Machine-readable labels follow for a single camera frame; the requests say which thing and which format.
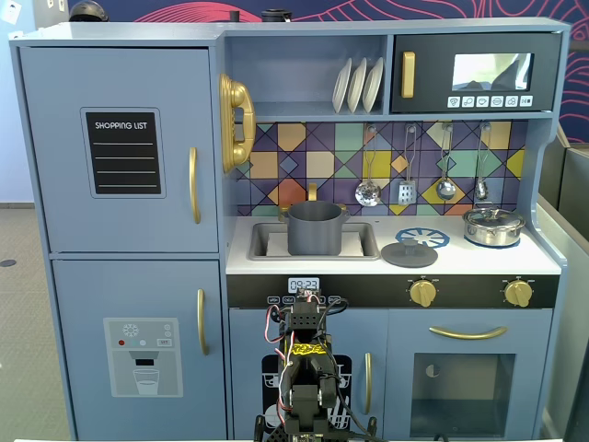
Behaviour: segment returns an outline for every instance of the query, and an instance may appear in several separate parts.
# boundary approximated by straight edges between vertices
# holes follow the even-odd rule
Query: play kitchen
[[[536,199],[569,34],[74,23],[11,41],[72,436],[251,439],[258,414],[270,433],[269,318],[311,289],[347,306],[328,319],[334,428],[538,438],[567,266]]]

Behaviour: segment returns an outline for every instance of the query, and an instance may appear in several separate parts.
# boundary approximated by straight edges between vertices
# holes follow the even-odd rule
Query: gray pot
[[[508,210],[486,207],[471,209],[462,215],[464,236],[487,247],[507,247],[519,240],[525,220]]]
[[[341,226],[349,217],[347,209],[325,201],[291,205],[284,214],[288,225],[288,252],[291,255],[339,255]]]

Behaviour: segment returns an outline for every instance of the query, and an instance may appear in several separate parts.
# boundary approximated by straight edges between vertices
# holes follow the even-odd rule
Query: microwave display screen
[[[458,53],[452,90],[528,90],[531,53]]]

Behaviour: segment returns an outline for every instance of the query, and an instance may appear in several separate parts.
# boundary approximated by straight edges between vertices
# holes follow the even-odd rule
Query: microwave buttons
[[[493,95],[491,97],[491,107],[492,108],[502,108],[503,107],[503,95]]]
[[[448,108],[459,108],[460,97],[448,97]]]
[[[522,108],[529,108],[530,106],[532,106],[533,99],[534,97],[532,97],[531,95],[522,95],[519,99],[519,105]]]
[[[477,107],[478,108],[488,108],[489,107],[489,97],[477,97]]]
[[[508,95],[507,97],[505,97],[505,107],[506,108],[516,108],[518,100],[519,100],[519,97],[517,97],[516,95]]]
[[[475,107],[475,98],[474,97],[463,97],[462,98],[462,107],[463,108],[474,108]]]

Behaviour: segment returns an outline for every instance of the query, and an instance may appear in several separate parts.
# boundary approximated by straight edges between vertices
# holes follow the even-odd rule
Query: yellow sticker
[[[293,345],[293,355],[325,355],[325,350],[323,347],[316,343],[315,345],[311,345],[310,343],[296,343]]]

